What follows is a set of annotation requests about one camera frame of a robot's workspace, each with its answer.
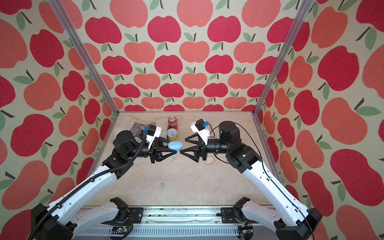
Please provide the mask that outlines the blue earbud charging case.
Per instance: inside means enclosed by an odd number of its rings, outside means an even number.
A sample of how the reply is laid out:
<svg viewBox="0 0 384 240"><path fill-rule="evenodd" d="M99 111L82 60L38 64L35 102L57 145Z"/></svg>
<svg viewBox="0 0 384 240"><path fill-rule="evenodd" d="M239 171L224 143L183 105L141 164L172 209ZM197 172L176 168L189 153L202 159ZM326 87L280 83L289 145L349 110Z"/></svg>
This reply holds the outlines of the blue earbud charging case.
<svg viewBox="0 0 384 240"><path fill-rule="evenodd" d="M168 148L170 150L180 151L183 149L183 143L179 141L171 141L168 143Z"/></svg>

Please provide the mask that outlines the pink earbud charging case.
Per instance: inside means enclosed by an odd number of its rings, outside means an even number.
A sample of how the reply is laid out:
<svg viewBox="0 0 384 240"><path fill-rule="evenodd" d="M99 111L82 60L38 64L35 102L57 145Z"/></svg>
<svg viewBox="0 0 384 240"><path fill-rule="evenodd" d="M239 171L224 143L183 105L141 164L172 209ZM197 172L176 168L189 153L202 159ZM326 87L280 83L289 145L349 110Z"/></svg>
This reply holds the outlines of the pink earbud charging case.
<svg viewBox="0 0 384 240"><path fill-rule="evenodd" d="M212 156L208 156L206 161L205 161L205 164L206 165L210 165L210 164L212 164L214 162L214 160L215 159Z"/></svg>

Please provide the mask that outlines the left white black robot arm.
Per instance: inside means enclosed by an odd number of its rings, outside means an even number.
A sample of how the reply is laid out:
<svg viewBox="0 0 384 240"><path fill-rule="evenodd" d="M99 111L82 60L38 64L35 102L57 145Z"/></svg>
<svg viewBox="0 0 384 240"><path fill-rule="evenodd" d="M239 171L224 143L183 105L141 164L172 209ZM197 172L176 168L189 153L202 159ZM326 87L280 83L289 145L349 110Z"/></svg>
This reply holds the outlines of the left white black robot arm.
<svg viewBox="0 0 384 240"><path fill-rule="evenodd" d="M161 128L150 126L142 131L138 143L131 131L124 130L113 141L112 154L79 185L47 206L38 204L31 211L30 240L72 240L82 232L104 222L125 222L128 206L120 198L86 211L79 210L108 185L120 179L136 158L161 162L177 153L169 149L169 140L160 137Z"/></svg>

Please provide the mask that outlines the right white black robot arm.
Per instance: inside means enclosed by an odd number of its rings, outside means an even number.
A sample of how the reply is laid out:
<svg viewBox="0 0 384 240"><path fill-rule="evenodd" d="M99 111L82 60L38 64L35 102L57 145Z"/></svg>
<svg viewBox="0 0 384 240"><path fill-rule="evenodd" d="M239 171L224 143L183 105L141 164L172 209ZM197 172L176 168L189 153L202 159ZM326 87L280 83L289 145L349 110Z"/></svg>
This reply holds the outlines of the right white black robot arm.
<svg viewBox="0 0 384 240"><path fill-rule="evenodd" d="M274 207L271 210L243 197L234 205L239 221L257 222L275 232L280 240L315 239L322 214L293 196L265 166L260 151L242 142L243 127L231 121L221 122L219 138L213 139L208 126L209 122L202 119L193 122L193 135L185 139L192 146L180 153L195 162L207 160L209 154L224 154L228 163L254 183Z"/></svg>

